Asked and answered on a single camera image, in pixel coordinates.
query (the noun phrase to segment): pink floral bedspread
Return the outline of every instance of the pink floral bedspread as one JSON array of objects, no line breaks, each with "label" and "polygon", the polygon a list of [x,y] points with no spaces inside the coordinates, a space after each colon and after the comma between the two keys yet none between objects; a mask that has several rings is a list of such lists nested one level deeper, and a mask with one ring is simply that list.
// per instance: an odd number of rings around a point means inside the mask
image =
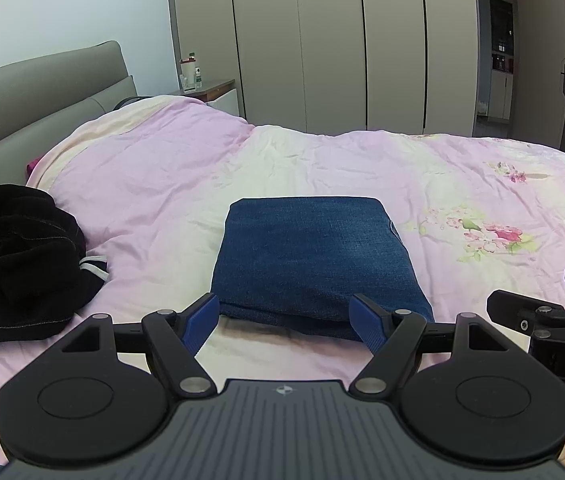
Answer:
[{"label": "pink floral bedspread", "polygon": [[[565,153],[448,135],[312,136],[155,99],[79,128],[32,175],[76,216],[90,252],[108,257],[110,281],[74,324],[182,310],[210,288],[230,204],[270,196],[379,199],[440,322],[486,318],[498,288],[565,306]],[[0,385],[49,344],[0,344]],[[360,343],[230,319],[198,354],[219,387],[230,377],[348,384],[369,358]]]}]

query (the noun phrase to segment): wardrobe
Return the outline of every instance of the wardrobe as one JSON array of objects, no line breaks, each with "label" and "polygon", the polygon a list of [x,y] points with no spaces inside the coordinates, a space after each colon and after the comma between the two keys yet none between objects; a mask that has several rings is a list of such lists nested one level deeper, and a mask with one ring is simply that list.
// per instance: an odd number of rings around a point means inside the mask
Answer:
[{"label": "wardrobe", "polygon": [[180,51],[252,124],[472,134],[476,0],[173,1]]}]

